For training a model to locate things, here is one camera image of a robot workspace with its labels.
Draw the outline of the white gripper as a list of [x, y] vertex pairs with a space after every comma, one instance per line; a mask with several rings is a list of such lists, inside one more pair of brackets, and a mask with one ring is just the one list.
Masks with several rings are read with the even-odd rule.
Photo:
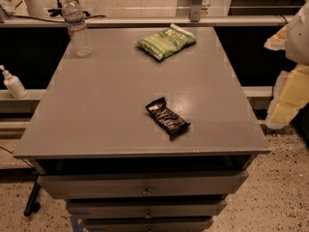
[[265, 124], [280, 130], [309, 102], [309, 1], [290, 22], [267, 39], [264, 47], [277, 51], [286, 48], [286, 57], [298, 64], [292, 71], [282, 71], [276, 80], [273, 99]]

